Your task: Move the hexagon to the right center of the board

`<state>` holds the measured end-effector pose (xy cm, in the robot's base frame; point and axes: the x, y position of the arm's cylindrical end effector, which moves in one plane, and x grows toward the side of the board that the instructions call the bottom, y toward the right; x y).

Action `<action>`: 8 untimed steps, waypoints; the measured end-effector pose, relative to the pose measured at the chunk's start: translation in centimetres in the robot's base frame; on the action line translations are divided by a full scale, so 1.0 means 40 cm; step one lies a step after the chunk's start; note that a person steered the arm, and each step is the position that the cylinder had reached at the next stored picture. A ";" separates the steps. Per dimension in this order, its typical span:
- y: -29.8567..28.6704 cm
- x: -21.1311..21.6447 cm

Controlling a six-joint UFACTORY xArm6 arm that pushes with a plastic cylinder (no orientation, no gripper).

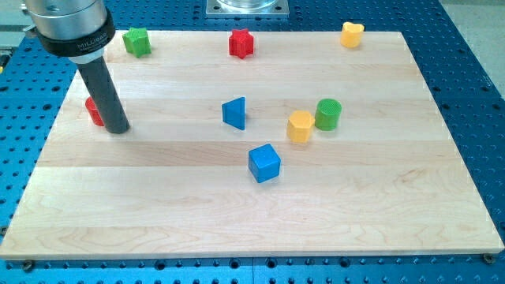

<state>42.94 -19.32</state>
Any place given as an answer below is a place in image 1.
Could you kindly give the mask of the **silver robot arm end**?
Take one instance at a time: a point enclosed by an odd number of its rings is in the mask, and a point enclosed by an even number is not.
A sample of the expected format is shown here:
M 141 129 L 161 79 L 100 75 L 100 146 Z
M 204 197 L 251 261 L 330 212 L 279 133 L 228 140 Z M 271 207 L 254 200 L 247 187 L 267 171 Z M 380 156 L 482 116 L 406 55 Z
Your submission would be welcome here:
M 35 33 L 49 53 L 83 65 L 103 56 L 115 27 L 103 0 L 25 0 Z

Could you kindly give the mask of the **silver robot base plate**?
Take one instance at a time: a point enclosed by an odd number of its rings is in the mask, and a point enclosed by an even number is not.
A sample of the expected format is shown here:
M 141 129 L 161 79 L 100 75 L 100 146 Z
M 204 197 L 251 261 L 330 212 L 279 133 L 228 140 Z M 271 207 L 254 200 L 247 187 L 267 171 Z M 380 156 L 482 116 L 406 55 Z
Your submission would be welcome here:
M 288 16 L 288 0 L 207 0 L 209 17 Z

